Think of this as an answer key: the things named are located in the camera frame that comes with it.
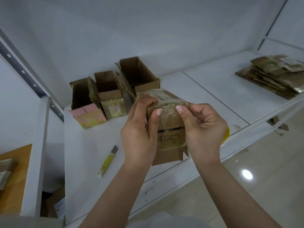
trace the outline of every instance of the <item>orange surface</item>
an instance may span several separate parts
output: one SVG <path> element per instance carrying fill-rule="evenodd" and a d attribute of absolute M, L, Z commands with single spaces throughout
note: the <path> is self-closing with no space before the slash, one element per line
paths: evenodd
<path fill-rule="evenodd" d="M 26 175 L 32 144 L 0 155 L 0 160 L 14 158 L 18 161 L 4 191 L 0 194 L 0 214 L 19 213 L 21 210 Z"/>

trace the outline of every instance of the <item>fingernail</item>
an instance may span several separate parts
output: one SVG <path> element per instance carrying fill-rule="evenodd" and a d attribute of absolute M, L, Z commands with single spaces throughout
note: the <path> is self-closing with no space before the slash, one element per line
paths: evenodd
<path fill-rule="evenodd" d="M 163 111 L 163 109 L 158 109 L 156 111 L 155 115 L 159 117 L 161 115 L 162 111 Z"/>
<path fill-rule="evenodd" d="M 184 112 L 184 109 L 180 105 L 177 105 L 175 108 L 180 114 Z"/>

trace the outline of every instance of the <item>pink box flap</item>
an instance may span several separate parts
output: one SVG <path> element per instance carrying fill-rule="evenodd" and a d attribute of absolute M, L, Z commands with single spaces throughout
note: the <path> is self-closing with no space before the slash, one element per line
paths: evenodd
<path fill-rule="evenodd" d="M 74 118 L 79 117 L 79 116 L 84 115 L 84 114 L 87 113 L 83 108 L 78 108 L 78 109 L 70 110 L 69 112 L 70 112 L 71 115 L 74 116 Z"/>
<path fill-rule="evenodd" d="M 92 111 L 98 109 L 98 107 L 97 107 L 94 103 L 89 104 L 89 105 L 86 105 L 86 106 L 83 106 L 82 108 L 83 108 L 87 113 L 92 112 Z"/>

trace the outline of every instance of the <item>hand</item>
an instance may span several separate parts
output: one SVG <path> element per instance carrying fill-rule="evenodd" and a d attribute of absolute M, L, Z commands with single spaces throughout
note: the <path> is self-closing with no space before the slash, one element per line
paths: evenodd
<path fill-rule="evenodd" d="M 158 98 L 143 94 L 132 106 L 128 120 L 120 131 L 121 141 L 125 150 L 127 168 L 148 169 L 152 165 L 157 149 L 157 129 L 162 109 L 155 109 L 145 128 L 147 106 L 157 102 Z"/>
<path fill-rule="evenodd" d="M 186 144 L 194 163 L 220 163 L 219 148 L 227 122 L 209 104 L 189 103 L 190 110 L 176 106 L 185 123 Z"/>

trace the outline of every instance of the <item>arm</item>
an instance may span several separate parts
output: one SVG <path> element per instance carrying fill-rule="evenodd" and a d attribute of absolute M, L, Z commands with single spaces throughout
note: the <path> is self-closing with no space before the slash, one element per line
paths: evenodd
<path fill-rule="evenodd" d="M 227 123 L 209 104 L 177 107 L 186 143 L 207 190 L 228 228 L 281 227 L 221 164 L 219 149 Z"/>
<path fill-rule="evenodd" d="M 132 206 L 156 155 L 161 109 L 156 109 L 145 128 L 146 108 L 158 99 L 142 95 L 132 106 L 121 130 L 125 162 L 93 209 L 79 226 L 125 227 Z"/>

